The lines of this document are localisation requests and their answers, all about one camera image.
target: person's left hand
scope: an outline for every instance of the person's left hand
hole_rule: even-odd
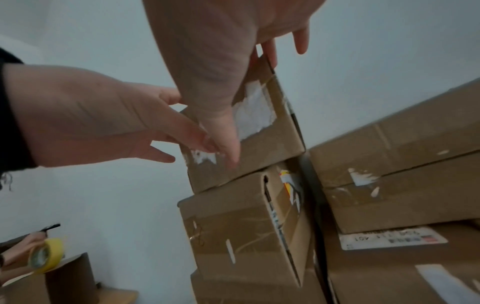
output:
[[[10,107],[37,165],[120,158],[171,163],[152,140],[217,152],[196,123],[170,108],[179,92],[73,68],[5,65]]]
[[[13,264],[28,255],[33,248],[43,245],[46,238],[47,234],[45,232],[34,232],[27,235],[18,244],[2,253],[5,266]]]

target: stack of cardboard boxes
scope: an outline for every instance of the stack of cardboard boxes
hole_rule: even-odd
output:
[[[198,270],[198,303],[325,303],[295,158],[303,141],[268,61],[249,69],[233,103],[235,169],[182,147],[194,196],[178,203]],[[184,114],[195,119],[188,108]]]
[[[480,81],[310,156],[338,303],[480,303]]]

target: yellow tape roll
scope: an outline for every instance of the yellow tape roll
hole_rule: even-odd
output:
[[[48,238],[42,247],[31,250],[28,264],[34,273],[45,273],[55,268],[64,256],[64,243],[59,238]]]

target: fingernail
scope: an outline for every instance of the fingernail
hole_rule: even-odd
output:
[[[205,149],[209,153],[217,153],[217,152],[220,151],[217,144],[215,143],[215,141],[210,136],[205,137],[205,139],[203,141],[203,146],[205,147]]]

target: packing tape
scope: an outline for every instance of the packing tape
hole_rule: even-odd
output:
[[[64,256],[64,243],[59,238],[48,238],[45,244],[31,250],[28,265],[41,274],[55,268]]]

